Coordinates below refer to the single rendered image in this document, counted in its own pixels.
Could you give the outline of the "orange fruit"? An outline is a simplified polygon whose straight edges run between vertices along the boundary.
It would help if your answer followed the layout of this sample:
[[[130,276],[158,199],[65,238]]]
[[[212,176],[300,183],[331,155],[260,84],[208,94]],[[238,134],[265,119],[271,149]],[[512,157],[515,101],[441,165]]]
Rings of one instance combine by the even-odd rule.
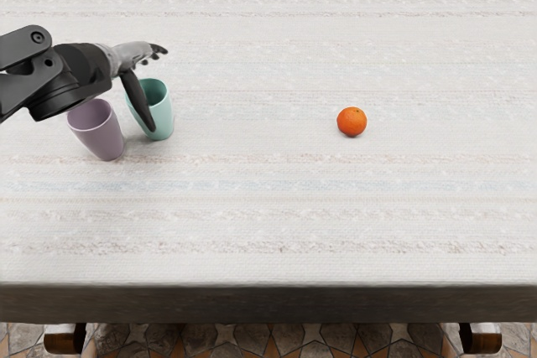
[[[362,109],[356,106],[349,106],[339,112],[336,124],[339,131],[344,135],[357,137],[366,130],[368,119]]]

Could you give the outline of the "teal plastic cup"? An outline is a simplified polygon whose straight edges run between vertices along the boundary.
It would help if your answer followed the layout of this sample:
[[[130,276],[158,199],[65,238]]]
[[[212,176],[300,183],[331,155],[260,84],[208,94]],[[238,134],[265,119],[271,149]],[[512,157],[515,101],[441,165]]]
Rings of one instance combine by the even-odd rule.
[[[149,110],[156,126],[155,130],[151,132],[146,127],[142,118],[131,105],[128,96],[125,96],[131,115],[149,139],[154,141],[165,140],[172,135],[175,127],[175,117],[169,90],[163,81],[154,78],[141,79],[139,83],[144,95],[146,95]]]

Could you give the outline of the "lilac plastic cup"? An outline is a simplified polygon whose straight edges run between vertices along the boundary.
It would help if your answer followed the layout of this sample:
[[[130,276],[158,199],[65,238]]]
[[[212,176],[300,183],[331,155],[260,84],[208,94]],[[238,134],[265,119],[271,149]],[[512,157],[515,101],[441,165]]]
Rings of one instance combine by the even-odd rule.
[[[123,133],[108,101],[88,101],[68,111],[66,120],[76,138],[100,160],[113,161],[123,155]]]

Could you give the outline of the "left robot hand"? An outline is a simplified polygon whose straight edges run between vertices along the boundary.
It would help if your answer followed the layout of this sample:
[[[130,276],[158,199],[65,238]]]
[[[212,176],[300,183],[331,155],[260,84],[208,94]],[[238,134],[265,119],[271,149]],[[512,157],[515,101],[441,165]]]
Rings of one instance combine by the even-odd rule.
[[[145,41],[133,41],[115,46],[96,44],[110,65],[110,77],[119,78],[134,110],[142,119],[145,127],[150,131],[156,130],[156,124],[149,110],[149,102],[144,95],[142,86],[134,70],[137,64],[147,65],[149,60],[158,60],[162,54],[169,51],[159,44]]]

